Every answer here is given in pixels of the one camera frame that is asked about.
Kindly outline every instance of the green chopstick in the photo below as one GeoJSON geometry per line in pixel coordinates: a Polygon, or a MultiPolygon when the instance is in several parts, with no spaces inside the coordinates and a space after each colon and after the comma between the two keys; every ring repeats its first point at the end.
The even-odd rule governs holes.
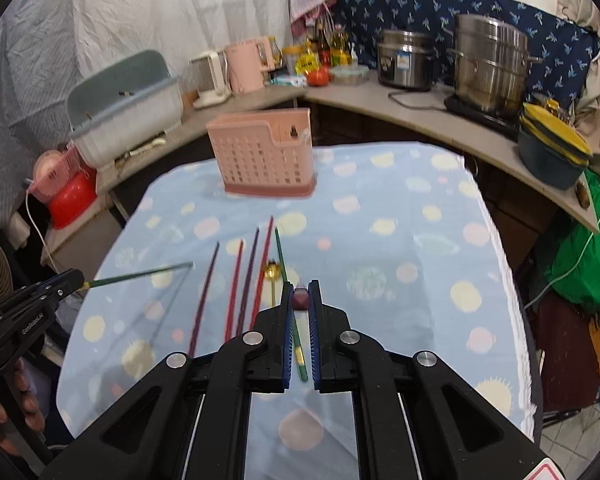
{"type": "Polygon", "coordinates": [[[96,286],[110,285],[111,283],[126,282],[126,280],[134,280],[136,278],[142,278],[149,274],[158,274],[160,272],[167,272],[168,270],[183,269],[193,266],[193,262],[184,262],[182,264],[176,264],[169,267],[158,267],[157,269],[143,270],[142,272],[135,272],[133,274],[122,274],[121,276],[113,276],[112,278],[102,278],[101,280],[92,280],[90,282],[84,282],[79,290],[89,290],[96,286]]]}
{"type": "MultiPolygon", "coordinates": [[[[282,245],[280,244],[280,234],[276,227],[276,245],[278,246],[278,259],[280,260],[280,267],[282,267],[282,280],[283,282],[288,281],[286,278],[286,267],[285,259],[282,256],[282,245]]],[[[300,342],[300,334],[298,333],[298,324],[296,323],[296,316],[292,313],[291,316],[291,333],[294,339],[294,354],[296,355],[296,364],[298,364],[298,374],[300,380],[305,383],[309,380],[309,375],[306,373],[306,365],[304,364],[304,353],[302,353],[302,343],[300,342]]]]}

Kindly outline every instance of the pink basket with holes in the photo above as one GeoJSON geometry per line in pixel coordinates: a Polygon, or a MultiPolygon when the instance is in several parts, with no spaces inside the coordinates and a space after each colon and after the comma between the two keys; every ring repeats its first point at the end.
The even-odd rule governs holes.
{"type": "Polygon", "coordinates": [[[72,143],[45,176],[30,184],[29,192],[40,202],[46,204],[66,186],[81,167],[80,153],[72,143]]]}
{"type": "Polygon", "coordinates": [[[314,191],[308,108],[223,114],[206,129],[227,192],[297,197],[314,191]]]}

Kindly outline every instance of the human hand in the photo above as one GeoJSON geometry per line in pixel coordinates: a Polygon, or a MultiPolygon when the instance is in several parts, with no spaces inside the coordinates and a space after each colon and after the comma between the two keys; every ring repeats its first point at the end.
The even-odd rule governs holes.
{"type": "MultiPolygon", "coordinates": [[[[18,359],[13,368],[13,381],[16,388],[22,392],[22,406],[27,412],[25,422],[33,431],[40,432],[45,429],[45,417],[40,412],[40,405],[36,397],[29,391],[29,380],[27,379],[24,370],[22,369],[22,359],[18,359]]],[[[4,407],[0,404],[0,424],[7,422],[7,413],[4,407]]],[[[0,447],[7,453],[18,455],[13,442],[3,438],[0,441],[0,447]]]]}

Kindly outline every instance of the blue fabric with bird pattern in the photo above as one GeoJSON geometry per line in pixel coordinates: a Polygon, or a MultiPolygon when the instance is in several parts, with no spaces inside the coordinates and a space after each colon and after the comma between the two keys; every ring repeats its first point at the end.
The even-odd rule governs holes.
{"type": "Polygon", "coordinates": [[[569,108],[579,97],[591,60],[600,50],[600,38],[584,29],[514,0],[338,0],[331,9],[356,44],[361,64],[377,67],[376,45],[384,28],[425,32],[435,38],[434,79],[453,84],[453,29],[458,12],[491,16],[510,23],[529,38],[529,52],[544,59],[533,64],[526,81],[526,100],[532,92],[556,99],[569,108]]]}

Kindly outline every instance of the blue polka dot tablecloth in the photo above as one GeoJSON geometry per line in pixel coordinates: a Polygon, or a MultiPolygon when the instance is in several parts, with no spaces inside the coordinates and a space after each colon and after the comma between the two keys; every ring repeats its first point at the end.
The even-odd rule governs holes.
{"type": "MultiPolygon", "coordinates": [[[[323,301],[387,350],[435,351],[532,437],[529,356],[511,272],[462,158],[414,142],[316,148],[314,157],[310,198],[227,195],[214,160],[176,168],[149,187],[98,277],[194,266],[88,292],[57,397],[74,436],[167,354],[187,350],[217,241],[196,354],[218,350],[240,240],[238,304],[256,226],[257,268],[274,215],[290,281],[319,280],[323,301]]],[[[275,243],[269,252],[277,259],[275,243]]],[[[249,308],[254,290],[253,282],[249,308]]],[[[278,282],[278,297],[281,290],[278,282]]],[[[262,308],[270,292],[265,282],[262,308]]],[[[309,362],[306,313],[296,317],[309,362]]],[[[287,393],[254,394],[247,479],[357,475],[350,394],[319,395],[295,367],[287,393]]]]}

